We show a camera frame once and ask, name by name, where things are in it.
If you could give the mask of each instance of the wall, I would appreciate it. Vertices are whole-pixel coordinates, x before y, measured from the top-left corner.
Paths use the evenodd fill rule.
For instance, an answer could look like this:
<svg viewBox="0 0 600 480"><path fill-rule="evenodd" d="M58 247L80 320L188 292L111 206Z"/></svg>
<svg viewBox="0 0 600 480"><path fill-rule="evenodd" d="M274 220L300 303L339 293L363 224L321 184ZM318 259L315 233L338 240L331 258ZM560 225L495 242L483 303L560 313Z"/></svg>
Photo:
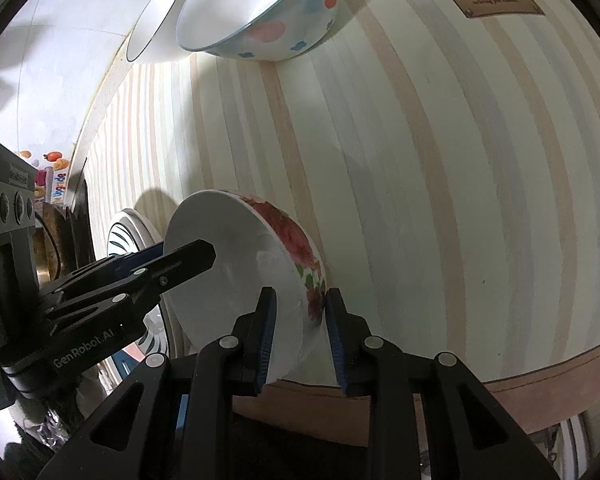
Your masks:
<svg viewBox="0 0 600 480"><path fill-rule="evenodd" d="M148 1L29 0L0 36L0 142L39 169L40 199L64 200L92 99Z"/></svg>
<svg viewBox="0 0 600 480"><path fill-rule="evenodd" d="M405 351L495 380L593 348L600 40L568 0L536 1L545 16L472 20L452 0L340 0L284 62L134 67L88 155L96 254L120 208L163 233L191 193L238 189L297 219Z"/></svg>

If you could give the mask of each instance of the table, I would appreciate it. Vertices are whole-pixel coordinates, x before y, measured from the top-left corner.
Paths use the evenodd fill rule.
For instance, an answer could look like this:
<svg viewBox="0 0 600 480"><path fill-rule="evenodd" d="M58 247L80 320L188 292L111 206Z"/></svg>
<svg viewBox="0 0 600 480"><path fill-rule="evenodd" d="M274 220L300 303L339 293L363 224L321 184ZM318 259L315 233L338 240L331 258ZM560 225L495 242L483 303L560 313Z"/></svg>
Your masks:
<svg viewBox="0 0 600 480"><path fill-rule="evenodd" d="M568 0L471 19L452 0L339 0L273 64L134 66L85 175L96 254L135 207L165 231L199 189L259 195L330 286L405 351L483 381L600 344L600 40ZM324 336L291 380L334 385Z"/></svg>

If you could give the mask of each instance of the white wall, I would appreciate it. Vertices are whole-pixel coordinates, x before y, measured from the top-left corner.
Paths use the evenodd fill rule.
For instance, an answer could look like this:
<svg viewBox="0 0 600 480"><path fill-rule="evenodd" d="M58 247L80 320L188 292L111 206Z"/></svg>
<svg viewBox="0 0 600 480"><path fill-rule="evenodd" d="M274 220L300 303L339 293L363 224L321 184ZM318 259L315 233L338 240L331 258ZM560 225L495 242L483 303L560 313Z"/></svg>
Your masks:
<svg viewBox="0 0 600 480"><path fill-rule="evenodd" d="M69 160L103 76L149 0L29 0L0 36L0 142Z"/></svg>

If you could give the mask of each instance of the floral bowl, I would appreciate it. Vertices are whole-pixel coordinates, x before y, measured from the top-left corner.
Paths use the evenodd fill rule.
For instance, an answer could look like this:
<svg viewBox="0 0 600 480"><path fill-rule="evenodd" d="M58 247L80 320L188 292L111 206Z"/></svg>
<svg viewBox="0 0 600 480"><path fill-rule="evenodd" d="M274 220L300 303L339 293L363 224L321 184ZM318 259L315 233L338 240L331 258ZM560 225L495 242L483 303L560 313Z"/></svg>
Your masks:
<svg viewBox="0 0 600 480"><path fill-rule="evenodd" d="M164 253L199 238L216 250L213 267L169 291L194 350L231 333L235 319L255 309L262 287L272 286L278 311L267 382L287 375L320 332L326 284L315 245L269 202L220 190L199 191L178 206Z"/></svg>
<svg viewBox="0 0 600 480"><path fill-rule="evenodd" d="M187 0L176 26L184 50L279 61L304 52L333 25L338 0Z"/></svg>

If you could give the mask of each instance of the red flower pattern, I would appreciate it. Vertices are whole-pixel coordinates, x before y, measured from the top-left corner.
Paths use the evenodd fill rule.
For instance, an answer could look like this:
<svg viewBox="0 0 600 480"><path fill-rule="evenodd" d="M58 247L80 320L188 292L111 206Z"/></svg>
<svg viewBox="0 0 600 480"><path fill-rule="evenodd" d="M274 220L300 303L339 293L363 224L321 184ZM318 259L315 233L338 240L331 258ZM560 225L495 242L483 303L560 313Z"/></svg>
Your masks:
<svg viewBox="0 0 600 480"><path fill-rule="evenodd" d="M304 286L306 287L309 319L320 322L324 308L323 298L326 283L322 278L320 261L314 256L309 238L285 212L280 211L269 202L255 196L241 195L240 199L253 207L264 218L265 222L270 225L284 244L293 262L298 266L300 276L306 276Z"/></svg>
<svg viewBox="0 0 600 480"><path fill-rule="evenodd" d="M276 232L295 264L313 270L320 269L309 238L289 216L269 202L258 202L250 197L243 197L242 200L253 207Z"/></svg>

